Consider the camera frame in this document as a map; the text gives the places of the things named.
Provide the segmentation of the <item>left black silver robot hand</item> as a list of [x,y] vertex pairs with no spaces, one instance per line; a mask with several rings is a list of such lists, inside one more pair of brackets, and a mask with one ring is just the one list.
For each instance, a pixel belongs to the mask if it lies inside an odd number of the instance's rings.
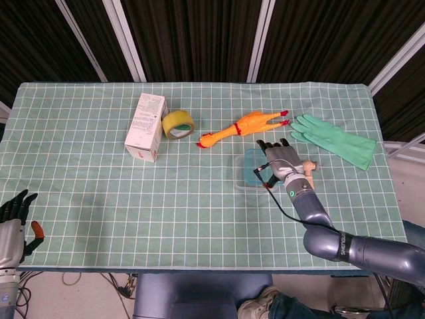
[[25,239],[25,225],[31,203],[37,193],[28,195],[25,189],[1,206],[1,275],[11,274],[27,256],[44,241],[43,228],[37,221],[31,221],[34,239]]

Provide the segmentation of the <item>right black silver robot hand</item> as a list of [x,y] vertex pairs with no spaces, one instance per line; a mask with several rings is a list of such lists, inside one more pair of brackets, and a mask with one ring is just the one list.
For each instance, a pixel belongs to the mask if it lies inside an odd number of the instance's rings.
[[266,156],[273,173],[266,182],[267,188],[271,189],[277,182],[285,181],[291,173],[304,173],[298,153],[290,146],[287,139],[281,138],[279,142],[274,143],[257,140],[256,143]]

